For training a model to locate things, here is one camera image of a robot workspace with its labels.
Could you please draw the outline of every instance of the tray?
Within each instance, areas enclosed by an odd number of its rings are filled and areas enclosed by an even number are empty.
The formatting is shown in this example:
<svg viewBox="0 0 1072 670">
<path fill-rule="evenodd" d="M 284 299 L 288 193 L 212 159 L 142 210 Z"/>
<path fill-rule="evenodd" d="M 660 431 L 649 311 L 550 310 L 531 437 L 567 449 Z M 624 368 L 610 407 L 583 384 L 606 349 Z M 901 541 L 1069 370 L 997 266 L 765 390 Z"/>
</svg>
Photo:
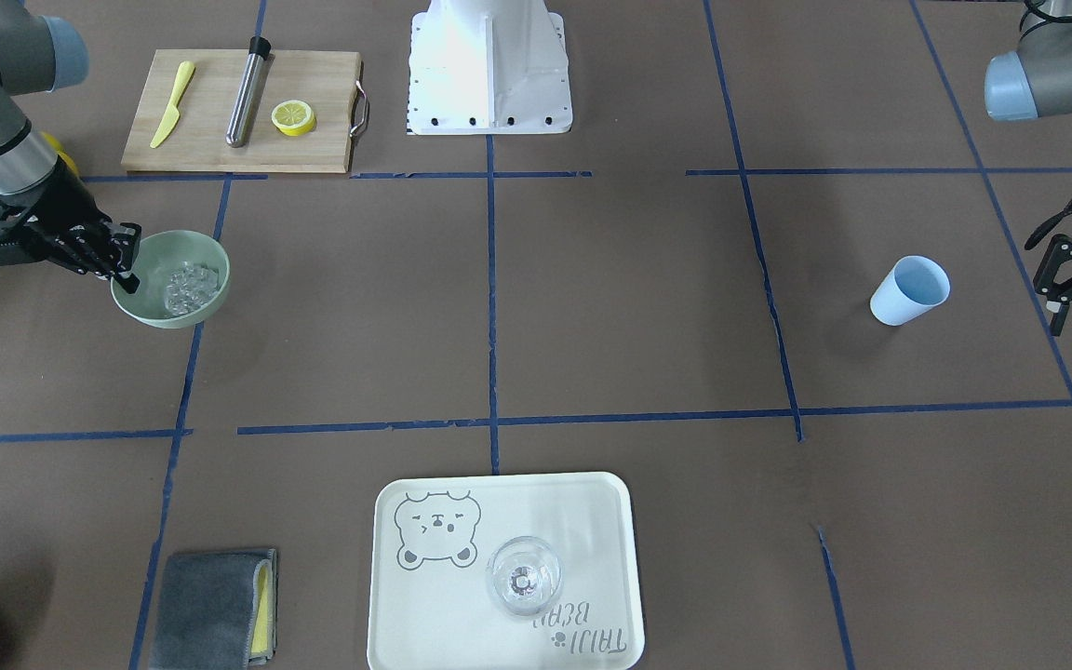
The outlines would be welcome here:
<svg viewBox="0 0 1072 670">
<path fill-rule="evenodd" d="M 176 68 L 196 64 L 178 109 L 180 121 L 158 148 L 160 125 Z M 344 173 L 349 169 L 349 120 L 357 98 L 362 57 L 346 51 L 271 50 L 267 81 L 255 110 L 251 139 L 226 145 L 226 126 L 247 64 L 245 49 L 161 49 L 154 53 L 139 96 L 135 122 L 123 148 L 123 169 L 158 172 Z M 315 131 L 288 137 L 271 125 L 271 109 L 283 101 L 309 102 Z"/>
<path fill-rule="evenodd" d="M 419 530 L 438 513 L 453 532 Z M 537 616 L 504 610 L 488 586 L 490 556 L 522 535 L 561 559 L 561 593 Z M 631 501 L 617 476 L 400 479 L 378 493 L 371 670 L 625 670 L 643 644 Z"/>
</svg>

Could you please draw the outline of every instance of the metal muddler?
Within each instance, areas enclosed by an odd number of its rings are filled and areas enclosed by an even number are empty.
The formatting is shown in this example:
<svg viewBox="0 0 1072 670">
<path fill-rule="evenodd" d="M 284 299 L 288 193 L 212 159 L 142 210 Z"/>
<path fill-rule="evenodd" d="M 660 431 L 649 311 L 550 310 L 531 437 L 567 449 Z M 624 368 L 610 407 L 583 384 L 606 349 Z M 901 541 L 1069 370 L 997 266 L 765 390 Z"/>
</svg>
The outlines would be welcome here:
<svg viewBox="0 0 1072 670">
<path fill-rule="evenodd" d="M 251 122 L 254 120 L 255 105 L 258 102 L 259 89 L 263 88 L 267 75 L 267 57 L 271 55 L 271 42 L 255 35 L 251 38 L 251 49 L 247 56 L 247 69 L 242 75 L 242 87 L 238 89 L 235 110 L 229 115 L 229 128 L 226 130 L 226 145 L 242 147 L 251 136 Z"/>
</svg>

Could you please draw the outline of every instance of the folded cloth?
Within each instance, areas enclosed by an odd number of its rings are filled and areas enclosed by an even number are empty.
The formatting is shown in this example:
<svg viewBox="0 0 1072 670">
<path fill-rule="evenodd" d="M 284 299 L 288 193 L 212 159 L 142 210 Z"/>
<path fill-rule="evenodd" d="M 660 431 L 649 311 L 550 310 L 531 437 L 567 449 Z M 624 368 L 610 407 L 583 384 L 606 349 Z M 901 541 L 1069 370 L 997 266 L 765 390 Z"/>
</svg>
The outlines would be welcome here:
<svg viewBox="0 0 1072 670">
<path fill-rule="evenodd" d="M 273 548 L 167 556 L 151 670 L 244 670 L 276 652 Z"/>
</svg>

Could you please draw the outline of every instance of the gray towel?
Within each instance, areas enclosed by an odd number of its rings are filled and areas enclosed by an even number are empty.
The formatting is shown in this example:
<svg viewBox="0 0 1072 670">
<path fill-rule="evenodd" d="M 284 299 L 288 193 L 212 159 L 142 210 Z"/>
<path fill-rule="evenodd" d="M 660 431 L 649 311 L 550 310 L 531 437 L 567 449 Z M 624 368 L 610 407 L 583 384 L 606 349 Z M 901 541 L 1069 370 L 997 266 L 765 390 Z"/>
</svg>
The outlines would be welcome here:
<svg viewBox="0 0 1072 670">
<path fill-rule="evenodd" d="M 259 569 L 271 570 L 271 649 L 279 572 L 273 548 L 167 556 L 151 645 L 151 670 L 244 670 L 258 607 Z"/>
</svg>

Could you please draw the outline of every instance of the light blue plastic cup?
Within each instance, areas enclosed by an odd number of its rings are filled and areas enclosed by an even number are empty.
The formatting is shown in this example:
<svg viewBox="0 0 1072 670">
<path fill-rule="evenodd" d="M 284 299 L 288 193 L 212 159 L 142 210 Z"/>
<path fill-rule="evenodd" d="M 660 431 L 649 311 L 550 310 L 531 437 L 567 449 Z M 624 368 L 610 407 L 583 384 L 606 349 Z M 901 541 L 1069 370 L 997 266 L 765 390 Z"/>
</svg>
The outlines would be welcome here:
<svg viewBox="0 0 1072 670">
<path fill-rule="evenodd" d="M 924 256 L 905 256 L 870 297 L 870 313 L 888 326 L 900 326 L 949 297 L 949 276 Z"/>
<path fill-rule="evenodd" d="M 204 265 L 218 272 L 221 284 L 217 296 L 199 310 L 172 316 L 165 307 L 165 288 L 172 272 L 185 264 Z M 109 293 L 116 304 L 137 321 L 157 328 L 187 328 L 213 316 L 229 293 L 229 256 L 213 237 L 191 229 L 168 229 L 139 241 L 139 253 L 131 271 L 139 279 L 139 288 L 126 293 L 118 281 L 110 280 Z"/>
</svg>

